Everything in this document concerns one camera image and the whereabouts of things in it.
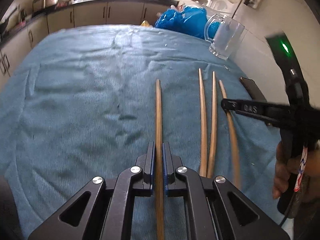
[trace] triangular cutout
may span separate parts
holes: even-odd
[[[248,207],[236,194],[228,192],[228,197],[241,226],[250,224],[258,220],[259,216]]]
[[[88,204],[90,196],[91,192],[84,192],[68,209],[66,209],[60,215],[60,220],[69,225],[77,227],[80,223],[85,207]]]

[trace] blue tablecloth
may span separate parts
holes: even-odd
[[[93,177],[116,177],[155,137],[161,80],[163,139],[198,170],[202,69],[211,130],[212,71],[229,98],[249,99],[243,72],[181,33],[138,26],[62,30],[41,41],[0,94],[0,173],[8,179],[25,237]],[[217,88],[218,102],[221,101]],[[279,221],[271,187],[278,129],[233,115],[243,192]],[[215,174],[232,180],[226,115],[218,106]],[[165,200],[166,239],[186,239],[181,199]],[[132,239],[155,239],[153,198],[136,198]]]

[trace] yellow object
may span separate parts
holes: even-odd
[[[143,22],[141,23],[141,26],[143,26],[143,27],[152,27],[152,25],[150,25],[150,24],[148,23],[148,21],[143,21]]]

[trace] black phone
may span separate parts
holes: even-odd
[[[253,100],[267,102],[261,90],[252,79],[241,77],[240,82]]]

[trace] mug handle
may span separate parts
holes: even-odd
[[[211,39],[209,37],[209,26],[215,21],[222,22],[223,17],[218,14],[214,14],[210,17],[210,19],[207,21],[207,23],[204,26],[204,40],[205,41],[213,42],[213,39]]]

